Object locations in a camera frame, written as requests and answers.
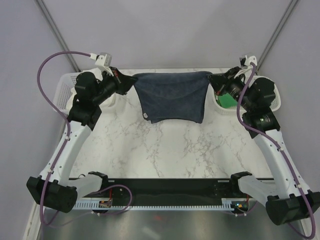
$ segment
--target metal pole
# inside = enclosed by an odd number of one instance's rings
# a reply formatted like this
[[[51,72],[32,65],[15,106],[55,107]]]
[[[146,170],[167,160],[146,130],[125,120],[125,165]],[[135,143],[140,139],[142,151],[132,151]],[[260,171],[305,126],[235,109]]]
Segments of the metal pole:
[[[257,65],[257,70],[259,70],[262,66],[262,64],[264,63],[268,53],[270,52],[272,46],[275,44],[275,41],[277,40],[280,32],[282,31],[282,29],[284,28],[285,24],[287,23],[289,17],[291,16],[291,14],[294,12],[296,6],[298,5],[298,3],[300,2],[300,0],[291,0],[291,2],[289,3],[288,7],[286,8],[281,20],[279,21],[278,25],[276,26],[271,38],[269,39],[269,42],[267,43],[267,45],[265,46],[259,60],[258,60],[258,65]]]
[[[43,0],[34,0],[35,4],[39,7],[40,11],[42,12],[46,23],[50,27],[53,35],[55,36],[56,40],[58,41],[60,47],[62,48],[63,51],[70,51],[64,38],[62,37],[54,19],[52,18],[49,10],[47,9],[47,6],[43,2]],[[66,58],[68,62],[71,64],[72,68],[74,69],[75,72],[80,72],[80,68],[78,67],[75,59],[71,54],[66,54]]]

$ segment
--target white laundry basket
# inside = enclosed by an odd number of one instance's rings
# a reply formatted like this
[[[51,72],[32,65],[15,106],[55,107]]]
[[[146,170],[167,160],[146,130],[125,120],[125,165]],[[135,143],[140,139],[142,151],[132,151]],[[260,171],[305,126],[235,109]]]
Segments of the white laundry basket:
[[[56,87],[53,104],[63,113],[68,114],[67,102],[72,93],[71,89],[76,85],[77,76],[80,72],[64,74]]]
[[[250,86],[258,78],[266,78],[266,79],[271,80],[270,78],[265,77],[265,76],[255,75],[253,77],[252,81],[250,82]],[[222,106],[220,106],[218,104],[218,102],[216,100],[217,96],[215,95],[213,88],[210,87],[209,89],[211,89],[211,91],[213,93],[213,103],[214,103],[213,105],[214,105],[215,111],[217,111],[221,115],[235,115],[236,114],[236,112],[237,112],[237,107],[236,106],[232,106],[232,107],[229,107],[229,108],[223,108]],[[271,106],[270,106],[270,108],[271,108],[271,110],[273,112],[277,111],[281,106],[280,94],[279,94],[279,91],[278,91],[278,88],[277,88],[276,84],[274,84],[274,93],[275,93],[275,99],[272,101]],[[245,110],[241,107],[240,108],[240,114],[243,114],[244,112],[245,112]]]

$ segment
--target wall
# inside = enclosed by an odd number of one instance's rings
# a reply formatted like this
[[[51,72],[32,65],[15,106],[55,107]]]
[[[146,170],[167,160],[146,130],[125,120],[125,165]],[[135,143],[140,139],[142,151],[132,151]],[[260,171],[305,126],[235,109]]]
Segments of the wall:
[[[0,2],[0,239],[20,240],[33,199],[26,187],[48,162],[62,120],[42,98],[37,70],[61,51],[32,0]],[[53,98],[58,80],[72,72],[65,57],[44,68],[44,90]]]
[[[279,88],[282,105],[276,117],[291,157],[313,191],[320,191],[319,9],[318,0],[298,4],[259,72]],[[320,223],[320,209],[316,217]]]
[[[71,50],[111,53],[119,69],[237,66],[243,54],[261,55],[290,2],[43,1]]]

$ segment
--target dark blue cloth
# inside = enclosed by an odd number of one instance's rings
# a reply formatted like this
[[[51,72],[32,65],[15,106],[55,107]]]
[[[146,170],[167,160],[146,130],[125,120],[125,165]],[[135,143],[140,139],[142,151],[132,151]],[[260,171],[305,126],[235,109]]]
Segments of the dark blue cloth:
[[[142,115],[152,124],[183,119],[201,124],[209,81],[208,71],[185,73],[139,73],[134,84]]]

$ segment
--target robotic arm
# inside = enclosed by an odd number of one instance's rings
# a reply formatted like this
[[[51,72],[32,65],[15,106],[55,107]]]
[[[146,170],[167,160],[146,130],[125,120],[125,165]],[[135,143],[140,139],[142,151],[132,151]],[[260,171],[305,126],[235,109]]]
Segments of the robotic arm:
[[[253,68],[251,63],[257,65],[257,59],[255,56],[245,56],[240,59],[240,63],[241,67],[231,68],[226,73],[207,76],[216,95],[230,94],[237,102],[239,101],[245,87],[245,83],[242,81],[245,78],[244,73]],[[280,125],[270,109],[270,105],[276,97],[274,88],[273,81],[259,77],[245,91],[240,104],[246,110],[246,113],[242,115],[245,125],[263,133],[262,135],[247,129],[267,161],[274,178],[275,188],[257,180],[249,172],[233,174],[231,182],[234,192],[242,192],[252,196],[265,206],[272,222],[281,225],[309,217],[301,191],[305,194],[313,212],[320,206],[320,192],[310,190],[288,153]],[[273,138],[280,147],[270,141],[268,136]],[[298,177],[299,185],[297,185],[292,169],[289,168],[281,151],[287,156],[295,175]]]
[[[40,204],[45,180],[50,172],[43,205],[63,213],[70,212],[78,199],[100,190],[103,181],[108,181],[108,176],[100,172],[89,172],[87,176],[75,180],[69,180],[69,176],[82,145],[102,113],[99,105],[114,93],[127,94],[137,81],[135,77],[123,75],[117,68],[110,67],[109,54],[91,54],[90,58],[95,60],[95,64],[102,71],[102,81],[97,80],[92,72],[83,72],[77,76],[74,86],[76,95],[67,117],[70,135],[66,137],[67,132],[64,132],[39,177],[30,177],[26,184],[35,202]],[[59,152],[66,138],[68,141],[63,151]],[[59,158],[51,170],[58,154]]]

